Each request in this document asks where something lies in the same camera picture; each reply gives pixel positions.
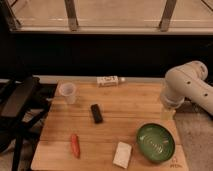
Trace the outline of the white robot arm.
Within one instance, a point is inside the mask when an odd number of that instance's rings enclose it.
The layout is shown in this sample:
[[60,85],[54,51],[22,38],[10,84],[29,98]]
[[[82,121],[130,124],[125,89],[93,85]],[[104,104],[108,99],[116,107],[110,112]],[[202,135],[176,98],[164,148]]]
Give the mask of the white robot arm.
[[191,61],[169,69],[160,100],[165,108],[177,109],[186,98],[197,103],[213,119],[213,86],[205,79],[208,69],[201,61]]

